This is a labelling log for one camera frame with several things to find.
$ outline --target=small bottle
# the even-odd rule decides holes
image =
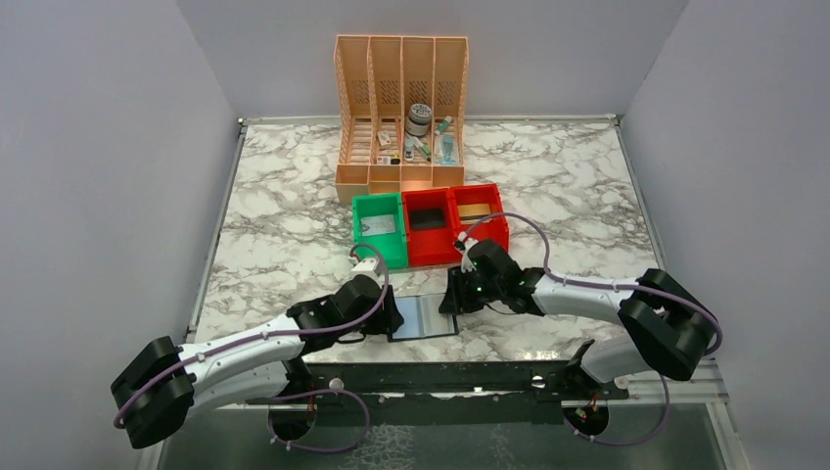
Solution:
[[[412,143],[412,139],[406,139],[406,142],[403,144],[403,159],[412,162],[415,157],[412,155],[414,149],[414,144]]]
[[[445,117],[443,119],[443,121],[441,122],[441,124],[438,125],[438,129],[436,129],[436,135],[441,135],[441,133],[444,132],[449,127],[451,122],[452,122],[452,116]]]

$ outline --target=red plastic box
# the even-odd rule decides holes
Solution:
[[[461,254],[453,246],[458,234],[485,214],[503,212],[495,184],[405,191],[400,199],[410,266],[459,262]],[[470,236],[489,238],[510,249],[510,228],[504,217],[488,220]]]
[[[504,212],[501,207],[501,197],[498,194],[498,187],[495,184],[480,184],[475,186],[456,186],[449,188],[450,198],[455,204],[455,213],[458,215],[458,230],[455,232],[455,237],[458,233],[472,225],[477,218],[472,217],[470,220],[462,219],[461,213],[463,206],[473,205],[487,205],[488,213]],[[510,227],[507,225],[505,217],[495,217],[487,222],[479,225],[470,234],[476,240],[483,240],[489,238],[495,243],[501,245],[505,250],[510,249]]]
[[[458,213],[449,189],[400,194],[406,225],[410,266],[446,264],[461,260],[452,243],[458,236]]]

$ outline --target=small box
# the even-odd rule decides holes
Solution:
[[[501,197],[495,184],[457,186],[449,188],[450,197],[458,214],[458,229],[455,236],[490,213],[504,212]],[[505,217],[495,217],[479,225],[470,234],[476,240],[489,238],[505,250],[510,248],[510,227]]]
[[[458,214],[449,189],[401,193],[410,266],[446,264],[461,260],[453,246]]]
[[[409,258],[400,194],[357,196],[351,200],[351,207],[354,243],[368,243],[377,248],[389,269],[407,267]],[[361,259],[374,256],[366,248],[358,248],[357,255]]]

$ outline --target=white connector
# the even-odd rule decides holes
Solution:
[[[462,235],[464,235],[464,232],[458,234],[459,242],[461,241]],[[473,248],[473,245],[479,243],[479,241],[475,238],[468,237],[467,240],[464,240],[463,243],[464,250],[459,250],[458,246],[455,247],[456,250],[461,252],[461,272],[475,271],[476,266],[473,264],[473,262],[470,260],[470,257],[467,256],[467,254],[470,253],[470,249]]]
[[[381,278],[381,264],[377,258],[364,258],[349,273],[352,279],[358,274],[363,274],[378,281]]]

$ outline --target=small card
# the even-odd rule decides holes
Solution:
[[[461,218],[461,223],[473,223],[490,213],[489,204],[467,204],[458,207],[458,216]]]
[[[392,139],[389,137],[389,133],[385,130],[378,132],[378,141],[381,143],[382,149],[392,144]]]
[[[375,215],[361,218],[360,233],[364,237],[394,233],[394,215]]]

